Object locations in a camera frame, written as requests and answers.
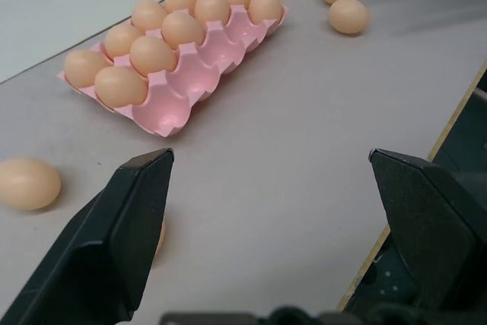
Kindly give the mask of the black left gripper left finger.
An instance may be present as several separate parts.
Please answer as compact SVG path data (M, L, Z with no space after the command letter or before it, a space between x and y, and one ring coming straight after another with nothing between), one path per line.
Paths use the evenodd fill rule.
M158 246L174 155L139 155L64 227L3 324L118 324L138 310Z

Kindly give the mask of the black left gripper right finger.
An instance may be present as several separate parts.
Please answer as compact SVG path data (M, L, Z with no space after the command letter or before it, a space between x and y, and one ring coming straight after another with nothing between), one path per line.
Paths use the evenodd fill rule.
M396 247L436 323L486 322L486 172L369 154Z

